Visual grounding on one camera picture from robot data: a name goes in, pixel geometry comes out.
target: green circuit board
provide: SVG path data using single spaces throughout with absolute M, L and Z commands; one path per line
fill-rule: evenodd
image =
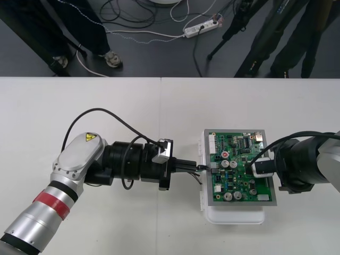
M 216 152 L 210 154 L 214 201 L 272 201 L 269 179 L 255 178 L 247 165 L 264 148 L 262 134 L 209 135 Z

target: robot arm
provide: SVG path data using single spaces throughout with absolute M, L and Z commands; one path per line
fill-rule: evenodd
M 37 255 L 42 252 L 67 217 L 84 183 L 111 185 L 114 177 L 158 182 L 168 190 L 171 173 L 196 171 L 196 162 L 172 156 L 172 140 L 153 144 L 107 142 L 95 133 L 77 136 L 53 162 L 50 184 L 6 229 L 0 239 L 1 255 Z M 126 149 L 126 168 L 121 167 Z

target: gray floor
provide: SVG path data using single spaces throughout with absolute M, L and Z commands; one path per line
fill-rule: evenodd
M 98 13 L 100 6 L 105 0 L 90 0 L 93 9 Z M 121 1 L 121 8 L 140 18 L 148 17 L 150 14 L 139 8 L 133 1 Z M 189 0 L 190 12 L 203 12 L 213 0 Z M 218 0 L 209 14 L 215 13 L 226 0 Z M 223 27 L 202 34 L 199 38 L 197 48 L 197 60 L 202 69 L 204 77 L 233 77 L 239 66 L 249 52 L 252 41 L 261 28 L 265 17 L 271 8 L 269 1 L 260 12 L 258 12 L 247 26 L 245 32 L 240 32 L 234 36 L 210 62 L 206 63 L 207 54 L 220 42 L 223 33 L 226 31 L 233 18 L 230 11 L 225 19 Z M 290 23 L 285 30 L 285 34 L 271 55 L 260 69 L 259 77 L 268 73 L 269 68 L 276 54 L 286 44 L 296 24 L 298 23 L 303 10 Z M 180 4 L 174 11 L 174 15 L 186 13 L 186 4 Z M 157 20 L 169 18 L 169 8 L 161 8 L 158 11 Z M 192 25 L 205 21 L 207 18 L 199 18 Z M 170 20 L 162 24 L 154 24 L 146 30 L 166 33 L 169 35 L 181 35 L 182 28 L 186 22 L 176 23 Z M 126 30 L 119 25 L 108 24 L 110 30 Z M 49 77 L 53 72 L 46 64 L 2 21 L 0 21 L 1 41 L 0 41 L 0 76 L 14 77 Z M 139 41 L 150 39 L 163 39 L 154 35 L 124 34 L 126 37 L 133 37 Z M 331 27 L 324 33 L 317 54 L 317 62 L 314 67 L 312 78 L 340 78 L 340 19 L 337 19 Z M 102 60 L 95 59 L 89 54 L 86 66 L 95 72 L 102 73 L 110 77 L 198 77 L 192 58 L 192 50 L 195 38 L 180 38 L 171 42 L 152 42 L 150 44 L 137 44 L 133 40 L 123 39 L 118 35 L 108 35 L 109 44 L 124 61 L 122 70 L 113 70 Z M 92 77 L 75 59 L 69 64 L 68 71 L 73 77 Z M 299 78 L 301 72 L 301 62 L 290 71 L 291 78 Z

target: white power strip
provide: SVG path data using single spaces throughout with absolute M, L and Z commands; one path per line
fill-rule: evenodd
M 202 28 L 200 34 L 208 32 L 212 29 L 215 29 L 218 27 L 218 22 L 214 21 L 214 20 L 208 20 L 204 23 L 195 25 L 194 27 L 190 27 L 190 28 L 186 28 L 184 29 L 184 34 L 187 38 L 196 36 L 198 34 L 198 32 L 200 31 L 201 26 L 204 26 L 204 28 Z

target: silver metal bracket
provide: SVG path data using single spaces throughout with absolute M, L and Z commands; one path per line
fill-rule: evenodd
M 164 144 L 164 148 L 158 147 L 158 153 L 152 158 L 152 162 L 163 164 L 170 159 L 172 143 L 167 139 L 159 139 L 158 142 Z

